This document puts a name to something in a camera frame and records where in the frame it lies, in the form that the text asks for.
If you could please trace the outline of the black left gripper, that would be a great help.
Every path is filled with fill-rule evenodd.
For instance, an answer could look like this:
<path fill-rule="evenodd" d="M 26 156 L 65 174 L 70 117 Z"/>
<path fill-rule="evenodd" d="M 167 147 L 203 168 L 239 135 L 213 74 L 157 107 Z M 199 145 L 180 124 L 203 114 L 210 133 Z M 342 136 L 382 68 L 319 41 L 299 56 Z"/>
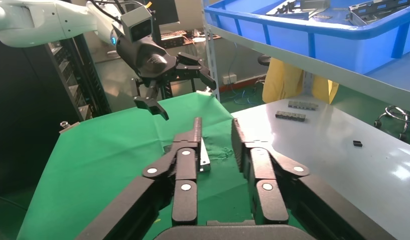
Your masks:
<path fill-rule="evenodd" d="M 203 59 L 184 52 L 171 56 L 150 36 L 131 42 L 122 34 L 116 42 L 116 51 L 139 77 L 152 79 L 145 97 L 133 97 L 136 107 L 148 110 L 152 115 L 160 115 L 166 121 L 169 116 L 158 103 L 160 84 L 155 78 L 171 70 L 171 82 L 200 79 L 211 90 L 217 89 L 217 83 Z"/>

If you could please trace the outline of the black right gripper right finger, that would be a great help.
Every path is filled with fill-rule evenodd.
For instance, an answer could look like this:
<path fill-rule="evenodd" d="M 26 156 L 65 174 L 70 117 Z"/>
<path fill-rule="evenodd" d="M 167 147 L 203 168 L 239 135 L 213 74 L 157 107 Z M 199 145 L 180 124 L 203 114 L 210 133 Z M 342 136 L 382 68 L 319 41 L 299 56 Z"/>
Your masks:
<path fill-rule="evenodd" d="M 308 167 L 278 153 L 266 140 L 248 138 L 238 119 L 231 141 L 248 182 L 250 231 L 280 240 L 390 240 L 392 235 Z"/>

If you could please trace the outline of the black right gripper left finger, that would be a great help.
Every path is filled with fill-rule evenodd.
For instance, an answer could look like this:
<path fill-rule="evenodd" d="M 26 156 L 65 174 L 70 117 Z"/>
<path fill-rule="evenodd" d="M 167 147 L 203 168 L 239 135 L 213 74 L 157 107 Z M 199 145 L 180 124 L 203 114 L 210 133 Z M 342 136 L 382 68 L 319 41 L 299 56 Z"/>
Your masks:
<path fill-rule="evenodd" d="M 78 235 L 78 240 L 141 240 L 172 204 L 172 225 L 196 225 L 202 120 L 175 135 L 170 150 L 145 167 Z"/>

